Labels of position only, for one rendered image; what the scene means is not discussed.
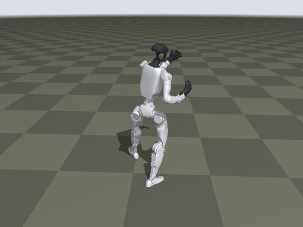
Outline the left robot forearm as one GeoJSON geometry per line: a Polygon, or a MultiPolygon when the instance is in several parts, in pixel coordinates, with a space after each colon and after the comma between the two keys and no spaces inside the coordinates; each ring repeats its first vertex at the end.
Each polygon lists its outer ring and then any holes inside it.
{"type": "Polygon", "coordinates": [[[163,66],[163,67],[164,67],[164,69],[166,69],[166,67],[167,67],[169,64],[170,64],[170,62],[167,60],[167,61],[165,61],[165,62],[161,63],[161,65],[160,65],[160,66],[163,66]]]}

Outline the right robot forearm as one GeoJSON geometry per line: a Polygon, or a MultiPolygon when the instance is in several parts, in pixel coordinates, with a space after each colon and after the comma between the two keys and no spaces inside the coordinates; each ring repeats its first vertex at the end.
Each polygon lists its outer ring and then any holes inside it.
{"type": "Polygon", "coordinates": [[[178,94],[177,96],[168,96],[168,102],[171,104],[181,103],[181,101],[185,98],[185,94],[183,93],[181,96],[178,94]]]}

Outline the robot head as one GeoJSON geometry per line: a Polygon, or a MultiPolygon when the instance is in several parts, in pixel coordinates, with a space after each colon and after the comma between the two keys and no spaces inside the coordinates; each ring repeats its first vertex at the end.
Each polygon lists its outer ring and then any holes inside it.
{"type": "Polygon", "coordinates": [[[153,61],[151,63],[149,63],[148,65],[152,66],[154,68],[159,68],[160,61],[164,61],[166,54],[168,52],[168,48],[164,44],[157,43],[152,46],[151,50],[156,52],[156,58],[154,58],[153,61]],[[159,58],[159,54],[161,54],[161,53],[164,54],[163,59],[159,58]]]}

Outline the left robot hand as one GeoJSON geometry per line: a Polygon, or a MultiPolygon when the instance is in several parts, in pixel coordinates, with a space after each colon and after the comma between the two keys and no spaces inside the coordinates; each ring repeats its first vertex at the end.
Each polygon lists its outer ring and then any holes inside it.
{"type": "MultiPolygon", "coordinates": [[[[174,53],[172,53],[173,50],[171,51],[169,57],[165,60],[165,61],[169,61],[170,63],[172,63],[172,61],[178,59],[179,57],[183,57],[182,54],[180,52],[178,52],[178,50],[176,50],[174,53]],[[176,53],[177,52],[177,53],[176,53]],[[178,54],[179,53],[179,54],[178,54]],[[179,56],[180,55],[180,56],[179,56]]],[[[164,61],[164,62],[165,62],[164,61]]]]}

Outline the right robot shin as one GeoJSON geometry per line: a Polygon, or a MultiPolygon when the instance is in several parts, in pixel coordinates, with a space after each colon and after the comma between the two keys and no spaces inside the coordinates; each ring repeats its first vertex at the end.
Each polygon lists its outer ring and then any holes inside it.
{"type": "MultiPolygon", "coordinates": [[[[155,176],[157,174],[157,171],[161,165],[163,156],[164,156],[164,147],[163,146],[158,146],[156,149],[156,153],[152,153],[151,156],[151,173],[150,173],[150,178],[151,181],[155,180],[155,176]]],[[[150,179],[149,178],[149,179],[150,179]]]]}

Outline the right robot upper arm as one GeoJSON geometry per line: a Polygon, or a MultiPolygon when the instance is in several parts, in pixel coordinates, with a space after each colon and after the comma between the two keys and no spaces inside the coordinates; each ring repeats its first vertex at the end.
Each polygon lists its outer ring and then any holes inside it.
{"type": "Polygon", "coordinates": [[[164,103],[169,103],[168,102],[168,96],[170,96],[170,91],[171,91],[171,81],[172,81],[172,75],[165,70],[162,70],[161,80],[163,81],[163,98],[162,101],[164,103]]]}

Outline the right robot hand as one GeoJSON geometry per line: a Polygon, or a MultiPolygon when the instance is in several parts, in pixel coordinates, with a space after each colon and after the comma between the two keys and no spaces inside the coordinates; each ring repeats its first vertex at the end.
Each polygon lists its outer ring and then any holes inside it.
{"type": "Polygon", "coordinates": [[[179,95],[181,96],[183,93],[185,94],[185,96],[192,90],[192,86],[189,80],[185,81],[186,85],[184,87],[184,90],[181,91],[179,93],[179,95]],[[187,81],[188,81],[188,85],[187,85],[187,81]]]}

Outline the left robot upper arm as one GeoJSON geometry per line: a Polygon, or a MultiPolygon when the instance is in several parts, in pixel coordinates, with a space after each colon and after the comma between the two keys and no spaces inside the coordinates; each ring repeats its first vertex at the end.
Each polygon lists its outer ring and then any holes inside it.
{"type": "Polygon", "coordinates": [[[147,62],[147,61],[144,60],[144,61],[139,65],[141,69],[143,69],[143,65],[144,65],[146,62],[147,62]]]}

